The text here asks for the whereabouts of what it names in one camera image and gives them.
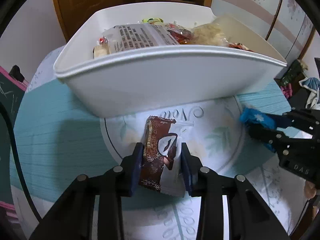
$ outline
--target white snowflake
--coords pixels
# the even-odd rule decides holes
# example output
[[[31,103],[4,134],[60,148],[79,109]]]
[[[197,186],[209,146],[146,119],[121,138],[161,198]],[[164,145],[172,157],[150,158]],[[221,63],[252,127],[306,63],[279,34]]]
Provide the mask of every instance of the white snowflake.
[[[261,114],[255,114],[254,117],[259,121],[259,122],[263,122],[264,118],[262,117]]]

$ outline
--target brown candy wrapper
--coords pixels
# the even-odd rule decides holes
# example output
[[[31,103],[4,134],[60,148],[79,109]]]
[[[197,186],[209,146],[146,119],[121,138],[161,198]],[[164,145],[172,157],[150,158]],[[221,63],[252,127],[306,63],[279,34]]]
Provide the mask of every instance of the brown candy wrapper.
[[[183,196],[183,178],[180,176],[181,137],[192,122],[181,122],[150,116],[146,126],[139,184],[169,195]]]

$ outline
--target white wall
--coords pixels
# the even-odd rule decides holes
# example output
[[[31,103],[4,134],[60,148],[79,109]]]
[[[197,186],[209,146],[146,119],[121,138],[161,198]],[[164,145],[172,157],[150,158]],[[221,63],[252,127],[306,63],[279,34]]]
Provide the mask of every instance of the white wall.
[[[44,57],[66,44],[52,0],[27,0],[0,38],[0,66],[20,67],[31,81]]]
[[[304,71],[308,77],[319,78],[318,69],[315,63],[315,57],[320,57],[320,36],[316,32],[313,40],[308,48],[307,52],[303,57],[303,61],[308,65],[309,70]]]

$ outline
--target storage container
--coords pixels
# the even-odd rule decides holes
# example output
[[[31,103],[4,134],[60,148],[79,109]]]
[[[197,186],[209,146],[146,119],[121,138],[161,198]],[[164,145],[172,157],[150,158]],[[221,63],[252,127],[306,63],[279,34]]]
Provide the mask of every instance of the storage container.
[[[286,66],[268,42],[230,16],[219,19],[230,41],[263,55],[225,47],[175,45],[92,59],[92,49],[104,29],[152,17],[190,29],[216,19],[208,7],[169,2],[126,4],[93,14],[64,47],[54,70],[97,116],[256,92]]]

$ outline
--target silver bolt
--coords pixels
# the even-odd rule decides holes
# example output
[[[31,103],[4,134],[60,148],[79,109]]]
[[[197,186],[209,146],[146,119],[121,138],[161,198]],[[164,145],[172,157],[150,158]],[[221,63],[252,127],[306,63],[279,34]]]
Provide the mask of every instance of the silver bolt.
[[[210,171],[210,169],[208,167],[206,167],[206,166],[203,166],[203,167],[200,168],[200,171],[202,173],[208,173]]]
[[[244,182],[245,181],[245,176],[243,176],[243,175],[237,175],[236,176],[236,178],[237,178],[237,180],[239,180],[239,181],[241,181],[241,182]]]
[[[87,179],[87,175],[85,175],[85,174],[80,174],[77,176],[78,181],[84,181],[86,179]]]
[[[113,171],[114,172],[121,172],[123,170],[123,168],[121,166],[116,166],[116,167],[113,167]]]

